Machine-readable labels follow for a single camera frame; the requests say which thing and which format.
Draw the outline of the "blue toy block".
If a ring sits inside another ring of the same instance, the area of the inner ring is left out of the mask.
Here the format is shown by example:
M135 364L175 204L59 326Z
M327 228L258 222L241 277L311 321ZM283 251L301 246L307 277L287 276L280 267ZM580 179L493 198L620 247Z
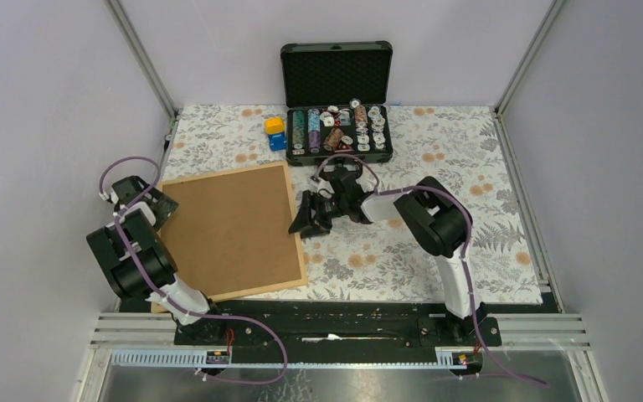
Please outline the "blue toy block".
M285 151L287 148L286 134L278 132L268 135L270 150L273 152Z

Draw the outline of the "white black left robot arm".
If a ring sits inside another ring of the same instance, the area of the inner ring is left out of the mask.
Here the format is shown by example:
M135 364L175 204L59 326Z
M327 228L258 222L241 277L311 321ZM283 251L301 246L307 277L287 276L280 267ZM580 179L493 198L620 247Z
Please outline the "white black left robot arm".
M169 312L177 332L193 343L215 344L229 334L213 302L186 284L158 231L178 203L138 176L115 182L105 199L113 221L86 236L113 292Z

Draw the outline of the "yellow toy block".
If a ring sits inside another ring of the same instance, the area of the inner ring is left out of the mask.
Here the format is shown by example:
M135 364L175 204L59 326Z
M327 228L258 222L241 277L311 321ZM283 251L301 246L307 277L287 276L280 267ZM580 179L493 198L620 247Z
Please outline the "yellow toy block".
M285 131L285 120L279 116L266 119L264 129L268 136L283 133Z

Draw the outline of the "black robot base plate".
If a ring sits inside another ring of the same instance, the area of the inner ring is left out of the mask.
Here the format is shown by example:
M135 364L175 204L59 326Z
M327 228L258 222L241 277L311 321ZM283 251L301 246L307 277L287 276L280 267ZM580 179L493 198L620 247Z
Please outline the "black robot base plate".
M557 351L567 340L557 332L531 328L527 314L508 315L480 306L478 320L457 319L429 307L344 307L339 314L277 311L265 324L211 323L204 329L178 329L167 349L115 351L120 365L195 369L290 369L363 365L481 365L490 352Z

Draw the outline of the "black poker chip case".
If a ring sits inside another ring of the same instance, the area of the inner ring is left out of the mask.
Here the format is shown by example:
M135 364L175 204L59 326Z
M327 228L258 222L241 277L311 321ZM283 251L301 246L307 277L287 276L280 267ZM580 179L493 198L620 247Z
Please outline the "black poker chip case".
M367 163L390 160L386 100L393 53L385 40L281 47L291 166L314 166L335 153Z

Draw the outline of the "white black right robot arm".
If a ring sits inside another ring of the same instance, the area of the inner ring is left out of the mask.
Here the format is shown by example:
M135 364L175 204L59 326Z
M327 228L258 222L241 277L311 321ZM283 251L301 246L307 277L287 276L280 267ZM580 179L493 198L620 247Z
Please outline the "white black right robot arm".
M433 177L405 188L366 190L359 182L364 170L319 168L311 179L316 187L301 195L289 232L306 239L329 234L334 219L341 217L358 224L401 219L438 264L445 307L453 316L446 323L448 337L460 345L470 343L480 333L481 305L468 261L471 214Z

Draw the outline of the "floral patterned table cloth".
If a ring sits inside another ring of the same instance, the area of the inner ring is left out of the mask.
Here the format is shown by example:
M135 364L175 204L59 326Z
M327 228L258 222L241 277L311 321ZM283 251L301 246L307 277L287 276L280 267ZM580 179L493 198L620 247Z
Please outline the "floral patterned table cloth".
M462 285L476 302L538 304L538 278L490 110L390 106L393 155L368 164L377 189L361 224L343 216L305 240L305 286L277 301L441 302Z

